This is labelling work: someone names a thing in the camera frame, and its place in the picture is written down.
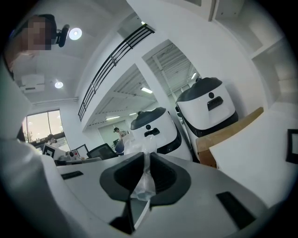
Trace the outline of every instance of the metal railing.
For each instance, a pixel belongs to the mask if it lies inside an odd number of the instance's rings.
[[[135,30],[130,34],[121,44],[108,56],[106,61],[97,71],[95,77],[93,78],[79,109],[79,118],[82,121],[82,118],[88,108],[88,105],[95,95],[100,84],[104,81],[108,73],[114,68],[117,63],[122,59],[124,55],[130,50],[132,50],[140,41],[154,33],[152,29],[148,27],[147,24],[142,25],[140,28]]]

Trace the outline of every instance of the recessed light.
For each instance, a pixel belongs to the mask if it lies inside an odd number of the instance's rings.
[[[106,120],[116,119],[116,118],[119,118],[119,117],[120,117],[120,116],[110,117],[110,118],[107,118]]]
[[[150,89],[147,89],[145,87],[142,87],[141,90],[144,92],[147,92],[147,93],[152,93],[152,91]]]
[[[80,28],[71,29],[68,36],[72,40],[77,40],[82,36],[82,30]]]
[[[62,82],[56,82],[55,83],[55,87],[56,88],[62,88],[63,87],[63,83]]]
[[[195,77],[195,75],[196,75],[196,72],[192,75],[191,79],[193,79]]]

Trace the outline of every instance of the cardboard box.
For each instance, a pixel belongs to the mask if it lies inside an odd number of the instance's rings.
[[[235,122],[234,124],[227,126],[217,132],[196,139],[196,146],[201,164],[217,168],[216,161],[213,158],[209,148],[235,135],[247,127],[256,118],[258,118],[258,116],[263,112],[264,109],[259,107],[257,110],[253,111],[251,114],[242,118],[238,122]]]

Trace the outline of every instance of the plastic bag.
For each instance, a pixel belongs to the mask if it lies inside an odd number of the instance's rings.
[[[148,201],[152,196],[156,195],[154,180],[150,173],[150,153],[157,151],[155,137],[150,135],[140,142],[126,142],[125,148],[127,148],[127,152],[130,151],[130,153],[144,153],[144,172],[130,197],[141,201]]]

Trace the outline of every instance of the black rectangular slot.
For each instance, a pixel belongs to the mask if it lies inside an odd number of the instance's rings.
[[[243,229],[255,220],[250,212],[230,192],[219,193],[216,196],[239,229]]]
[[[157,134],[159,134],[160,132],[159,132],[159,130],[157,129],[157,128],[154,128],[154,129],[152,129],[151,131],[147,131],[147,132],[145,132],[144,133],[144,136],[145,137],[147,137],[147,136],[149,136],[149,135],[157,135]]]
[[[81,171],[74,171],[74,172],[70,172],[70,173],[64,173],[61,176],[64,180],[66,180],[66,179],[75,178],[75,177],[78,177],[81,175],[83,175],[83,173]]]
[[[214,99],[212,99],[211,101],[209,101],[207,103],[207,107],[208,107],[208,111],[211,111],[212,109],[218,107],[219,105],[221,105],[224,102],[224,100],[221,97],[216,97]]]

